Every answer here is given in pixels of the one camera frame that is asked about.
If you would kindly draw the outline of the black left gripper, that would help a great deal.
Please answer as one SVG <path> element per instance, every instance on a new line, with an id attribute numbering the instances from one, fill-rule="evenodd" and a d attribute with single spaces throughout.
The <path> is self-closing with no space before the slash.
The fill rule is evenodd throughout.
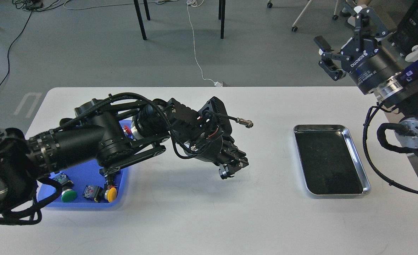
<path id="1" fill-rule="evenodd" d="M 219 166 L 219 175 L 223 180 L 249 166 L 246 153 L 233 143 L 232 138 L 218 137 L 202 148 L 195 158 Z"/>

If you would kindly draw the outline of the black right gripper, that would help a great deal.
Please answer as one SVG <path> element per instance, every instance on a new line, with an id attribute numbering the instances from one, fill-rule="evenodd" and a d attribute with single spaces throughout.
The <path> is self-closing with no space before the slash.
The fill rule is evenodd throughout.
<path id="1" fill-rule="evenodd" d="M 363 94 L 370 94 L 381 83 L 401 72 L 403 66 L 381 42 L 389 34 L 388 14 L 366 6 L 355 6 L 353 11 L 354 36 L 341 48 L 343 55 L 334 53 L 322 36 L 314 37 L 314 42 L 320 50 L 319 66 L 329 77 L 338 81 L 347 72 Z M 342 69 L 333 60 L 342 61 Z"/>

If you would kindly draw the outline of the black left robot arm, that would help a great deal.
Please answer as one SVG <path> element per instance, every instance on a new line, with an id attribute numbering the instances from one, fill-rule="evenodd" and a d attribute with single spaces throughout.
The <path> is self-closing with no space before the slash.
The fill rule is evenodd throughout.
<path id="1" fill-rule="evenodd" d="M 41 209 L 68 192 L 67 183 L 50 175 L 93 159 L 106 189 L 96 188 L 90 197 L 112 201 L 115 174 L 164 153 L 167 140 L 179 158 L 218 166 L 222 179 L 249 164 L 234 143 L 230 121 L 248 129 L 253 122 L 228 115 L 217 97 L 196 111 L 174 98 L 149 100 L 125 92 L 92 99 L 75 113 L 29 139 L 20 129 L 0 129 L 0 225 L 38 224 Z"/>

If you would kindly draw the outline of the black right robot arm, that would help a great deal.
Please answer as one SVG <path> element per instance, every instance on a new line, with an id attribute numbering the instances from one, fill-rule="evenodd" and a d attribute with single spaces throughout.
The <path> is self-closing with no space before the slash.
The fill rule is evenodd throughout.
<path id="1" fill-rule="evenodd" d="M 322 36 L 315 37 L 321 55 L 319 66 L 334 81 L 349 75 L 363 94 L 376 96 L 378 103 L 369 109 L 363 124 L 367 161 L 389 185 L 418 194 L 417 190 L 382 174 L 373 165 L 367 149 L 368 127 L 377 111 L 398 110 L 403 118 L 398 123 L 382 123 L 377 129 L 377 139 L 387 150 L 418 157 L 418 59 L 403 67 L 378 41 L 396 29 L 386 12 L 346 0 L 342 5 L 355 17 L 353 36 L 338 53 Z"/>

